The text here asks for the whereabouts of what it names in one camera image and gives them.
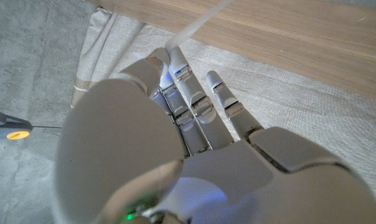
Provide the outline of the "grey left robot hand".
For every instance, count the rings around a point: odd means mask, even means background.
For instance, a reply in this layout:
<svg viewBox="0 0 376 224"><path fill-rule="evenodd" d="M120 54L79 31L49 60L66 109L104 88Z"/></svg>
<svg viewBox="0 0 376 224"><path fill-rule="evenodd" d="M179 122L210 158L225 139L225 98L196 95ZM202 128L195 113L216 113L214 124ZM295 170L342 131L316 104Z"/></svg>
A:
<svg viewBox="0 0 376 224"><path fill-rule="evenodd" d="M158 48L91 87L69 113L54 167L56 223L376 223L376 198L340 158L264 128L219 75Z"/></svg>

